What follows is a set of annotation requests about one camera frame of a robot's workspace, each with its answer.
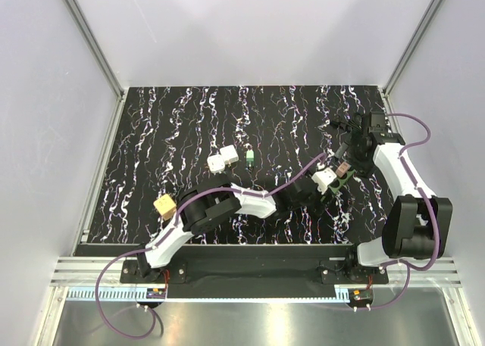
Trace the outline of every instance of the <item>white wall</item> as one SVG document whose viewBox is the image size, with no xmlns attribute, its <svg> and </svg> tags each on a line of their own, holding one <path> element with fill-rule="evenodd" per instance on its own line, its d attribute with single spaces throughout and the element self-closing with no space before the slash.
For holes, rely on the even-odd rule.
<svg viewBox="0 0 485 346">
<path fill-rule="evenodd" d="M 485 341 L 485 0 L 446 0 L 391 93 L 395 111 L 429 124 L 433 137 L 411 159 L 431 188 L 453 203 L 447 251 Z M 405 139 L 422 137 L 399 121 Z"/>
<path fill-rule="evenodd" d="M 0 344 L 30 344 L 115 97 L 62 0 L 0 0 Z"/>
<path fill-rule="evenodd" d="M 124 86 L 380 84 L 430 0 L 78 0 Z"/>
</svg>

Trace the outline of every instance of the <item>aluminum frame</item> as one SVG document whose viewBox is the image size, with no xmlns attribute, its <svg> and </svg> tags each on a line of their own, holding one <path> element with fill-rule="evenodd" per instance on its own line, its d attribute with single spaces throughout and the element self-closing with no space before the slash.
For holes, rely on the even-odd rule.
<svg viewBox="0 0 485 346">
<path fill-rule="evenodd" d="M 67 9 L 74 19 L 74 23 L 77 25 L 80 33 L 83 35 L 83 38 L 86 41 L 86 44 L 88 45 L 92 56 L 95 58 L 96 62 L 99 65 L 99 68 L 105 75 L 109 86 L 113 90 L 116 97 L 121 98 L 124 89 L 118 82 L 116 75 L 114 75 L 114 72 L 108 63 L 108 60 L 106 59 L 103 51 L 101 50 L 101 47 L 98 44 L 98 41 L 94 37 L 94 34 L 92 33 L 91 28 L 89 27 L 89 24 L 84 17 L 83 11 L 81 10 L 79 3 L 77 2 L 77 0 L 64 0 L 64 3 L 66 4 Z"/>
<path fill-rule="evenodd" d="M 385 92 L 386 95 L 389 95 L 391 91 L 394 89 L 394 86 L 399 80 L 402 74 L 402 71 L 405 69 L 406 65 L 411 59 L 411 56 L 415 53 L 415 50 L 418 47 L 419 42 L 423 38 L 424 34 L 426 33 L 427 29 L 429 28 L 431 22 L 433 21 L 434 17 L 436 16 L 438 10 L 440 9 L 444 1 L 445 0 L 431 0 L 430 4 L 427 6 L 423 17 L 421 18 L 418 24 L 418 27 L 416 27 L 416 30 L 411 37 L 411 40 L 409 41 L 404 52 L 402 53 L 402 56 L 399 59 L 399 62 L 396 65 L 396 68 L 394 69 L 393 73 L 391 74 L 391 77 L 387 81 L 387 84 L 383 87 L 383 91 Z"/>
</svg>

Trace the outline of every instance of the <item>white plastic housing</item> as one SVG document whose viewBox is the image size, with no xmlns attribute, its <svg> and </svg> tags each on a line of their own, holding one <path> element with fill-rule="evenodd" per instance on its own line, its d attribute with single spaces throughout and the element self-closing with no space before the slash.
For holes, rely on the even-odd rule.
<svg viewBox="0 0 485 346">
<path fill-rule="evenodd" d="M 390 258 L 384 252 L 382 238 L 375 238 L 357 247 L 358 263 L 364 267 L 378 267 L 380 264 L 389 261 Z"/>
<path fill-rule="evenodd" d="M 223 147 L 219 151 L 221 153 L 222 159 L 226 165 L 231 165 L 239 160 L 239 156 L 237 155 L 237 151 L 234 148 L 234 145 L 228 145 L 227 147 Z"/>
<path fill-rule="evenodd" d="M 271 196 L 258 198 L 250 195 L 245 195 L 245 193 L 267 195 L 268 191 L 254 191 L 252 189 L 244 189 L 243 187 L 239 187 L 234 183 L 231 183 L 230 186 L 233 189 L 239 189 L 240 191 L 243 191 L 242 194 L 234 194 L 241 204 L 241 208 L 236 212 L 236 214 L 252 215 L 259 217 L 260 219 L 264 219 L 276 211 L 276 204 Z"/>
<path fill-rule="evenodd" d="M 191 232 L 184 232 L 182 222 L 179 221 L 176 225 L 175 217 L 172 217 L 172 220 L 167 227 L 165 227 L 154 240 L 146 245 L 146 248 L 153 248 L 153 246 L 165 236 L 166 238 L 159 247 L 145 253 L 146 260 L 152 268 L 160 268 L 168 265 L 173 255 L 182 245 L 193 237 L 193 234 Z"/>
<path fill-rule="evenodd" d="M 331 168 L 325 168 L 324 170 L 319 170 L 313 176 L 311 176 L 313 182 L 317 183 L 318 191 L 325 193 L 328 186 L 336 179 L 335 172 Z"/>
<path fill-rule="evenodd" d="M 399 151 L 401 148 L 402 145 L 399 143 L 378 145 L 374 152 L 374 163 L 384 175 L 394 199 L 396 199 L 397 196 L 402 195 L 413 195 L 416 198 L 420 198 L 421 195 L 415 189 L 415 185 L 412 183 L 399 159 Z M 424 193 L 426 193 L 428 198 L 435 195 L 419 176 L 415 166 L 413 166 L 409 159 L 408 154 L 405 152 L 402 156 L 405 158 L 409 168 L 416 177 L 418 187 L 421 187 L 424 190 Z"/>
<path fill-rule="evenodd" d="M 226 169 L 226 164 L 224 163 L 224 159 L 220 154 L 216 154 L 208 157 L 207 165 L 209 166 L 209 170 L 213 174 L 222 173 Z"/>
</svg>

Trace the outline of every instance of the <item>table surface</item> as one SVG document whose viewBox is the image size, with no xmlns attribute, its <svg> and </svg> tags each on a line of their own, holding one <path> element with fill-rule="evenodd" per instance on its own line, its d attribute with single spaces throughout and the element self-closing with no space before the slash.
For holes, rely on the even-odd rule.
<svg viewBox="0 0 485 346">
<path fill-rule="evenodd" d="M 156 236 L 153 201 L 176 197 L 211 176 L 207 157 L 234 145 L 227 170 L 238 185 L 271 190 L 317 154 L 335 152 L 343 133 L 336 116 L 383 111 L 376 86 L 212 86 L 130 88 L 89 230 L 89 243 L 136 244 Z M 255 152 L 248 171 L 245 152 Z M 352 177 L 326 205 L 266 220 L 234 216 L 197 244 L 328 244 L 380 235 L 392 207 L 377 171 Z"/>
</svg>

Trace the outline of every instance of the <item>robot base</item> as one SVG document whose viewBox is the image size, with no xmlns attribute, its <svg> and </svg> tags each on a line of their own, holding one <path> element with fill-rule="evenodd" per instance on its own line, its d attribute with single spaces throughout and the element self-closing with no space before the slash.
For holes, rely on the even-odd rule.
<svg viewBox="0 0 485 346">
<path fill-rule="evenodd" d="M 346 266 L 345 260 L 325 260 L 320 262 L 321 281 L 325 285 L 343 285 L 343 284 L 362 284 L 369 283 L 369 277 L 372 276 L 373 284 L 387 284 L 389 278 L 387 272 L 380 272 L 375 267 L 356 267 Z"/>
<path fill-rule="evenodd" d="M 145 276 L 142 276 L 138 260 L 125 260 L 121 271 L 120 283 L 164 284 L 165 277 L 163 272 L 168 270 L 170 276 L 167 282 L 170 284 L 182 284 L 186 278 L 186 265 L 185 262 L 175 260 L 165 268 L 149 270 Z"/>
</svg>

